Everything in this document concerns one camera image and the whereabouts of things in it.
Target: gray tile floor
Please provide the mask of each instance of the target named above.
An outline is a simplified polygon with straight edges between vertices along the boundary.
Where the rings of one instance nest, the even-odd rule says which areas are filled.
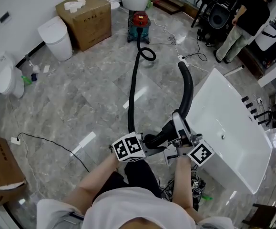
[[[157,8],[147,11],[151,19],[164,25],[181,41],[179,54],[192,54],[198,50],[197,27],[185,14],[168,15]],[[151,47],[157,54],[154,62],[141,58],[136,91],[145,88],[145,94],[135,102],[135,126],[137,131],[160,131],[172,111],[181,101],[183,80],[177,67],[177,51],[167,38],[163,28],[154,23],[150,27]],[[32,61],[48,73],[38,74],[37,82],[26,86],[24,96],[15,99],[0,94],[0,136],[10,143],[12,136],[23,131],[45,137],[73,150],[89,133],[96,137],[76,154],[88,169],[92,170],[110,153],[107,146],[127,133],[127,109],[132,69],[137,54],[134,42],[127,43],[127,14],[120,10],[118,22],[113,25],[112,36],[85,52],[77,52],[65,62],[57,61],[46,46],[32,56]],[[239,66],[235,59],[231,64],[218,64],[213,49],[199,43],[208,61],[197,55],[188,58],[189,70],[197,85],[208,72],[218,69],[221,73]],[[31,68],[25,63],[23,73],[28,76]],[[242,95],[261,97],[268,106],[268,94],[259,87],[256,79],[244,69],[227,78]],[[200,211],[204,215],[229,216],[237,227],[249,213],[254,202],[272,205],[276,201],[276,130],[267,131],[275,148],[260,190],[254,196],[235,194],[214,181],[203,170],[198,174],[206,181],[205,193],[212,201],[201,200]],[[10,204],[10,210],[24,228],[36,226],[36,204],[42,198],[62,199],[87,174],[81,163],[69,153],[51,143],[22,136],[20,146],[10,143],[10,148],[23,170],[29,187],[23,195],[25,202]],[[161,186],[173,177],[174,166],[165,165],[162,154],[149,157]]]

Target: cardboard box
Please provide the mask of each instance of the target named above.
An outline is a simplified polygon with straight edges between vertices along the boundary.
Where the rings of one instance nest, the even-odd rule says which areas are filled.
[[[26,185],[25,176],[7,141],[0,138],[0,205],[16,199],[23,193]]]
[[[111,36],[111,5],[106,0],[86,0],[75,13],[65,10],[66,0],[56,5],[57,14],[68,27],[72,43],[85,51]]]

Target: cable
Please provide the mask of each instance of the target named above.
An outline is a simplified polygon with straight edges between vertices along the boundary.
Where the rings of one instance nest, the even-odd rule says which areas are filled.
[[[254,100],[254,99],[252,99],[254,102],[257,102],[258,103],[258,101],[257,101],[257,96],[255,96],[254,94],[253,94],[253,97],[255,97],[256,98],[256,100]]]
[[[9,100],[10,107],[11,107],[11,109],[12,109],[12,112],[13,112],[14,118],[15,118],[15,120],[16,120],[16,124],[17,124],[18,130],[19,130],[19,124],[18,124],[16,115],[15,115],[15,112],[14,112],[14,109],[13,109],[13,106],[12,106],[12,103],[11,103],[11,101],[10,101],[10,96],[8,97],[8,100]],[[24,142],[24,144],[25,144],[25,147],[26,147],[25,159],[26,159],[26,161],[27,161],[27,163],[28,163],[28,165],[29,165],[29,167],[30,167],[30,169],[31,169],[31,172],[32,172],[32,174],[33,174],[33,177],[34,177],[34,179],[35,179],[36,187],[37,187],[37,192],[39,192],[44,198],[46,198],[46,197],[40,192],[40,190],[39,190],[39,184],[38,184],[37,178],[36,178],[36,176],[35,176],[35,174],[34,174],[34,171],[33,171],[32,166],[31,166],[30,163],[29,163],[29,159],[28,159],[28,150],[29,150],[29,147],[28,147],[27,143],[25,142],[24,138],[22,138],[22,140],[23,140],[23,142]]]
[[[205,72],[210,73],[209,71],[207,71],[207,70],[205,70],[205,69],[203,69],[203,68],[200,68],[200,67],[198,67],[198,66],[195,66],[195,65],[192,65],[192,64],[190,64],[190,66],[192,66],[192,67],[194,67],[194,68],[197,68],[197,69],[200,69],[200,70],[202,70],[202,71],[205,71]]]
[[[159,44],[172,45],[173,43],[159,42],[159,43],[152,43],[152,44],[149,44],[149,45],[159,45]]]
[[[163,190],[161,191],[161,193],[163,193],[164,191],[166,191],[166,190],[168,189],[168,187],[170,187],[170,185],[171,185],[173,182],[174,182],[173,179],[170,180],[170,181],[168,182],[167,186],[165,187],[165,189],[163,189]]]
[[[199,51],[200,51],[200,46],[199,46],[199,43],[198,43],[198,39],[197,39],[197,38],[196,38],[196,42],[197,42],[197,45],[198,45],[198,51],[197,51],[196,53],[189,54],[189,55],[187,55],[187,56],[185,56],[185,57],[182,57],[182,58],[185,59],[185,58],[187,58],[187,57],[192,57],[193,55],[196,55],[196,54],[197,54],[201,61],[204,61],[204,62],[208,61],[208,58],[207,58],[203,53],[200,53],[200,52],[199,52]]]
[[[122,9],[122,10],[124,10],[126,13],[129,13],[125,8],[123,8],[123,7],[119,7],[120,9]]]
[[[33,135],[30,135],[30,134],[26,134],[26,133],[24,133],[24,132],[20,132],[20,133],[18,134],[18,136],[17,136],[17,141],[19,141],[19,135],[20,135],[20,134],[25,134],[25,135],[28,135],[28,136],[31,136],[31,137],[34,137],[34,138],[39,138],[39,139],[42,139],[42,140],[46,140],[46,141],[48,141],[48,142],[54,143],[54,144],[57,145],[57,146],[62,147],[63,149],[67,150],[68,152],[72,153],[73,156],[76,157],[76,158],[81,162],[81,164],[85,167],[85,169],[86,169],[88,172],[90,172],[90,171],[87,169],[87,167],[84,165],[84,163],[83,163],[83,162],[82,162],[72,151],[70,151],[69,149],[63,147],[62,145],[59,145],[59,144],[57,144],[57,143],[55,143],[55,142],[53,142],[53,141],[51,141],[51,140],[48,140],[48,139],[46,139],[46,138],[39,137],[39,136],[33,136]]]
[[[134,68],[133,68],[133,76],[132,76],[132,84],[131,84],[131,88],[130,88],[130,93],[129,93],[129,105],[128,105],[128,118],[127,118],[127,124],[128,124],[128,132],[135,132],[135,128],[134,128],[134,93],[136,90],[136,79],[137,79],[137,72],[138,72],[138,66],[139,66],[139,60],[140,60],[140,56],[142,56],[143,58],[145,58],[148,61],[154,61],[156,59],[156,54],[153,50],[151,50],[150,48],[141,48],[140,47],[140,39],[141,39],[141,34],[143,32],[143,28],[137,28],[137,32],[138,32],[138,38],[137,38],[137,47],[138,47],[138,53],[136,56],[136,61],[134,63]],[[147,57],[143,51],[149,51],[153,57],[149,58]]]
[[[150,21],[153,21],[153,22],[155,23],[156,26],[159,26],[159,27],[164,28],[164,29],[163,29],[163,32],[164,32],[164,33],[166,33],[166,32],[170,33],[170,31],[169,31],[165,26],[163,26],[163,25],[158,25],[158,24],[156,23],[156,20],[155,20],[155,19],[151,19]],[[173,33],[170,33],[170,34],[173,35],[174,38],[175,38],[175,49],[176,49],[176,51],[177,51],[177,55],[179,56],[179,51],[178,51],[178,49],[177,49],[177,44],[181,45],[181,42],[180,42],[180,43],[177,43],[177,41],[179,41],[179,40],[176,39],[176,36],[175,36]]]
[[[198,165],[194,165],[191,170],[197,170],[197,168],[198,168]]]

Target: black vacuum hose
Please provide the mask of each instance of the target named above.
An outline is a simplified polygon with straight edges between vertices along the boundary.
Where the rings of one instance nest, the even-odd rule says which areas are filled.
[[[137,38],[137,46],[138,46],[138,53],[136,56],[136,61],[134,64],[133,68],[133,76],[132,76],[132,85],[130,88],[130,94],[129,94],[129,106],[128,106],[128,132],[135,132],[134,128],[134,93],[135,93],[135,88],[136,88],[136,78],[137,78],[137,72],[138,72],[138,66],[139,66],[139,60],[140,56],[145,58],[146,60],[149,61],[154,61],[156,59],[156,54],[153,50],[150,48],[141,48],[140,47],[140,38],[142,34],[143,29],[142,28],[137,28],[138,32],[138,38]],[[149,51],[153,57],[149,58],[144,55],[143,51]],[[182,101],[179,107],[179,114],[180,116],[185,119],[187,114],[189,113],[189,110],[191,108],[192,100],[193,100],[193,90],[194,90],[194,85],[193,85],[193,80],[192,76],[186,67],[184,62],[179,62],[178,63],[179,70],[183,76],[184,79],[184,94],[182,97]],[[174,132],[174,126],[171,124],[171,122],[168,122],[163,128],[162,131],[152,138],[151,140],[145,142],[145,144],[148,146],[148,148],[156,148],[160,144],[164,143],[168,139],[168,135],[170,133]]]
[[[184,79],[184,94],[182,97],[182,101],[179,107],[179,114],[183,119],[186,119],[187,114],[192,105],[193,95],[194,95],[194,85],[192,76],[186,67],[184,62],[178,63],[179,70]],[[170,134],[174,132],[174,126],[171,122],[168,122],[163,128],[162,131],[155,136],[152,140],[145,142],[149,149],[156,148],[162,143],[164,143]]]
[[[143,29],[137,28],[137,32],[138,32],[137,46],[138,46],[139,51],[137,53],[136,61],[134,63],[132,85],[131,85],[130,93],[129,93],[128,119],[127,119],[129,133],[135,132],[135,128],[134,128],[134,93],[136,90],[136,78],[137,78],[140,56],[142,56],[143,58],[145,58],[148,61],[154,61],[156,59],[156,54],[153,50],[151,50],[150,48],[146,48],[146,47],[144,47],[144,48],[140,47],[140,38],[141,38],[141,34],[143,32]],[[153,55],[153,57],[152,58],[147,57],[143,53],[143,51],[149,51]]]

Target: power cable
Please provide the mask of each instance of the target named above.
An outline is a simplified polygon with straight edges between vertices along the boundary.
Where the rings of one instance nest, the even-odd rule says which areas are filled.
[[[185,59],[185,58],[187,58],[187,57],[192,57],[192,56],[194,56],[194,55],[198,55],[198,57],[200,58],[201,61],[204,61],[204,62],[208,61],[208,58],[206,57],[206,55],[204,55],[203,53],[200,53],[200,52],[199,52],[199,51],[200,51],[200,46],[199,46],[199,43],[198,43],[198,39],[196,39],[196,42],[197,42],[197,45],[198,45],[198,51],[195,52],[195,53],[193,53],[193,54],[189,54],[189,55],[187,55],[187,56],[185,56],[185,57],[182,57],[182,58]]]
[[[24,133],[24,132],[20,132],[20,133],[18,134],[18,136],[17,136],[17,141],[19,141],[19,135],[20,135],[20,134],[25,134],[25,135],[28,135],[28,136],[31,136],[31,137],[34,137],[34,138],[46,140],[46,141],[48,141],[48,142],[54,143],[54,144],[57,145],[57,146],[62,147],[63,149],[67,150],[68,152],[72,153],[73,156],[76,157],[76,158],[81,162],[81,164],[85,167],[85,169],[86,169],[88,172],[90,172],[90,171],[87,169],[87,167],[84,165],[84,163],[83,163],[83,162],[82,162],[72,151],[70,151],[69,149],[63,147],[62,145],[59,145],[59,144],[55,143],[54,141],[48,140],[48,139],[46,139],[46,138],[39,137],[39,136],[33,136],[33,135],[30,135],[30,134],[26,134],[26,133]]]
[[[127,117],[127,124],[128,124],[128,133],[135,132],[134,128],[134,93],[136,90],[136,79],[137,79],[137,72],[138,72],[138,66],[139,66],[139,61],[140,61],[140,56],[142,56],[144,59],[148,61],[154,61],[156,59],[156,54],[155,52],[150,49],[140,47],[140,39],[141,39],[141,34],[143,32],[143,29],[141,27],[137,28],[138,32],[138,38],[137,38],[137,47],[138,47],[138,53],[136,56],[136,61],[134,63],[133,67],[133,75],[132,75],[132,84],[130,88],[130,93],[129,93],[129,105],[128,105],[128,117]],[[152,58],[147,57],[143,51],[149,51],[152,54]]]
[[[153,21],[153,22],[155,23],[156,26],[159,26],[159,27],[164,28],[164,29],[163,29],[163,32],[164,32],[164,33],[166,33],[166,32],[170,33],[170,31],[167,29],[166,26],[158,25],[158,24],[156,23],[156,20],[155,20],[155,19],[151,19],[150,21]],[[177,51],[177,55],[179,56],[179,51],[178,51],[178,49],[177,49],[177,44],[181,45],[181,42],[178,43],[177,41],[179,41],[179,40],[176,39],[176,36],[175,36],[173,33],[170,33],[170,34],[173,36],[173,38],[169,37],[169,41],[172,41],[171,44],[172,44],[172,45],[175,45],[175,49],[176,49],[176,51]]]

